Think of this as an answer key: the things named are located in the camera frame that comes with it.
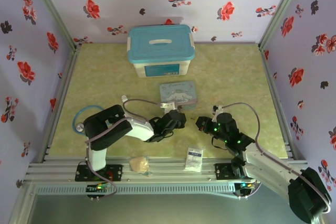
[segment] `metal bracket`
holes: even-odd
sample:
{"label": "metal bracket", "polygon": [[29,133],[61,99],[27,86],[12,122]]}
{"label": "metal bracket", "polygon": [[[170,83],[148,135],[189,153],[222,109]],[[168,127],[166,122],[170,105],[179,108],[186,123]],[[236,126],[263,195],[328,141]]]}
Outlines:
{"label": "metal bracket", "polygon": [[[121,181],[122,165],[106,165],[104,169],[97,171],[99,175],[111,181]],[[77,182],[100,182],[101,178],[95,176],[85,165],[78,165],[76,170],[75,181]]]}
{"label": "metal bracket", "polygon": [[231,163],[215,164],[216,180],[239,179],[232,170]]}

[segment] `blue plastic storage box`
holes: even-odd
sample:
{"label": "blue plastic storage box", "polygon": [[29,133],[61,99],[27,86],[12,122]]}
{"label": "blue plastic storage box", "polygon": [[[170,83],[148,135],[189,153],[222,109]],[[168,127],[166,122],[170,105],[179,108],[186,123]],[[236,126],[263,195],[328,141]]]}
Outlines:
{"label": "blue plastic storage box", "polygon": [[128,59],[139,77],[183,75],[195,57],[186,25],[142,26],[130,30]]}

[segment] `box handle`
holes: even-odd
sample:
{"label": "box handle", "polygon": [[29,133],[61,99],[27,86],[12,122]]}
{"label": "box handle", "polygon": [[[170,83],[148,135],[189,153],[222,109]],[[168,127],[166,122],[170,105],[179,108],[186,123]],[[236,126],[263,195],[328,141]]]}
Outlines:
{"label": "box handle", "polygon": [[171,39],[154,39],[150,40],[149,44],[169,44],[171,42],[172,42]]}

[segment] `small white package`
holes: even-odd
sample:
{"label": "small white package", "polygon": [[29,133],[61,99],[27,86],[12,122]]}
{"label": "small white package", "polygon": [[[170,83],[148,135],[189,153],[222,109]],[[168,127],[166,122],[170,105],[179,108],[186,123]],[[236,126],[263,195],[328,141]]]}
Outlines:
{"label": "small white package", "polygon": [[200,173],[202,170],[202,158],[203,150],[189,147],[185,161],[185,169]]}

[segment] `label on box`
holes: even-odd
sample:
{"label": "label on box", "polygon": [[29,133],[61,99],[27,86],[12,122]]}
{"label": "label on box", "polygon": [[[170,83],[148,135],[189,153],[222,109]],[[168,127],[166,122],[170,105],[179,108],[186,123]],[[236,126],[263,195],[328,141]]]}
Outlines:
{"label": "label on box", "polygon": [[146,77],[175,76],[180,73],[180,64],[145,66]]}

